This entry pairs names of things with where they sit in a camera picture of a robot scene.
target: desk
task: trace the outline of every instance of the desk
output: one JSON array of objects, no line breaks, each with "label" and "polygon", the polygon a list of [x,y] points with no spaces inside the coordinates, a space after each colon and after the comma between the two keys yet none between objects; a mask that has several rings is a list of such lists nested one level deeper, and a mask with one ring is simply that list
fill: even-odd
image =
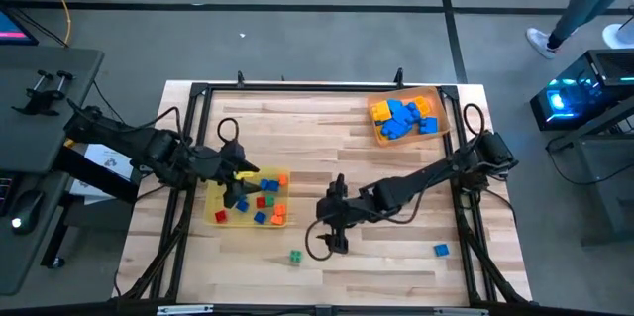
[{"label": "desk", "polygon": [[[158,110],[177,106],[184,112],[191,83],[169,81]],[[479,105],[490,125],[483,87],[459,85],[458,88],[461,103]],[[199,183],[178,302],[468,305],[448,182],[425,193],[418,216],[411,224],[359,225],[347,232],[350,239],[347,255],[315,262],[304,252],[300,266],[289,265],[290,250],[304,251],[304,233],[315,219],[315,204],[338,172],[346,176],[350,195],[356,196],[353,193],[363,185],[386,176],[408,174],[444,157],[440,139],[379,148],[372,134],[366,96],[367,93],[350,92],[214,91],[205,144],[218,149],[221,145],[216,136],[218,122],[225,117],[236,118],[240,124],[240,142],[250,162],[290,169],[289,223],[281,230],[206,225],[205,185]],[[194,114],[191,134],[194,137],[201,105],[199,102]],[[476,118],[472,113],[469,119]],[[174,118],[168,116],[157,126],[174,129]],[[139,192],[156,186],[155,180],[146,178]],[[507,198],[503,183],[492,181],[491,189]],[[119,266],[118,282],[123,292],[132,286],[157,252],[167,196],[168,191],[164,190],[135,206]],[[412,208],[406,206],[396,218],[409,216]],[[516,290],[530,299],[511,212],[486,193],[482,195],[480,208],[491,258]],[[325,228],[317,228],[313,236],[322,231]],[[311,243],[315,254],[326,253],[323,242],[311,238]],[[446,258],[437,258],[433,246],[442,243],[448,244],[451,253]],[[483,294],[479,263],[474,263],[474,267],[478,289]],[[170,271],[171,260],[168,260],[163,292]]]},{"label": "desk", "polygon": [[[5,128],[0,134],[0,169],[26,173],[15,196],[33,188],[46,194],[38,226],[31,234],[14,235],[9,216],[0,218],[1,295],[18,292],[69,179],[67,173],[50,171],[65,139],[63,126],[72,116],[70,106],[65,101],[55,102],[52,108],[59,112],[56,117],[26,116],[10,107],[23,107],[27,103],[25,89],[38,81],[38,69],[52,74],[58,70],[74,74],[76,78],[63,91],[81,105],[102,59],[103,53],[95,50],[0,47],[0,121]],[[58,83],[56,77],[46,90],[56,89]]]}]

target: yellow tray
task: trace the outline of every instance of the yellow tray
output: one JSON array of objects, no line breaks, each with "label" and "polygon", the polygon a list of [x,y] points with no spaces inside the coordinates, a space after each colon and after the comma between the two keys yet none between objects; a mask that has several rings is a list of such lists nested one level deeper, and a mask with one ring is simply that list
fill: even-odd
[{"label": "yellow tray", "polygon": [[[260,185],[260,180],[263,178],[268,180],[279,180],[281,174],[286,175],[286,185],[280,186],[279,191],[261,191],[257,193],[251,193],[247,195],[247,202],[249,203],[249,210],[247,212],[241,212],[235,208],[225,208],[223,205],[222,195],[225,193],[226,187],[224,185],[218,186],[218,183],[214,181],[207,182],[207,199],[205,201],[205,222],[219,227],[255,227],[255,228],[282,228],[286,226],[288,222],[288,186],[290,185],[290,173],[288,170],[275,167],[263,167],[260,172],[254,173],[253,177],[246,177],[245,181]],[[273,207],[258,208],[256,205],[256,198],[261,196],[272,195],[275,197],[275,204],[283,204],[286,206],[286,213],[283,215],[283,222],[281,225],[274,225],[270,222],[270,217],[273,216]],[[227,221],[224,223],[218,223],[216,221],[216,212],[225,210],[227,213]],[[266,221],[260,224],[254,220],[256,212],[263,212],[266,214]]]}]

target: computer tower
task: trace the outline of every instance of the computer tower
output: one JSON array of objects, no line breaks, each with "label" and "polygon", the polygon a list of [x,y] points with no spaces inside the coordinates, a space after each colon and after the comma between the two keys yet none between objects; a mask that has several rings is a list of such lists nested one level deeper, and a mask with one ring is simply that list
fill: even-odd
[{"label": "computer tower", "polygon": [[634,94],[634,50],[590,50],[531,99],[539,130],[573,130]]}]

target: glowing blue light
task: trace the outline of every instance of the glowing blue light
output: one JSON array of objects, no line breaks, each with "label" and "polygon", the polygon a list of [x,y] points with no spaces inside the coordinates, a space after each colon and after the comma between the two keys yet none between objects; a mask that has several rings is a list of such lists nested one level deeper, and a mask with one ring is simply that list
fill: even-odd
[{"label": "glowing blue light", "polygon": [[551,95],[549,98],[551,100],[551,105],[553,106],[553,108],[564,109],[566,107],[564,101],[562,100],[562,97],[558,93]]},{"label": "glowing blue light", "polygon": [[555,119],[555,118],[573,118],[575,117],[575,113],[555,113],[552,116],[550,116],[546,122],[550,122],[551,120]]}]

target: keyboard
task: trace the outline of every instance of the keyboard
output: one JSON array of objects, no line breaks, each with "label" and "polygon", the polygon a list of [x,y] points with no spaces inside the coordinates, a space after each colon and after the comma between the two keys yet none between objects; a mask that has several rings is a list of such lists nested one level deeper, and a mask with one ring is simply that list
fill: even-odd
[{"label": "keyboard", "polygon": [[0,171],[0,216],[9,212],[19,180],[19,173]]}]

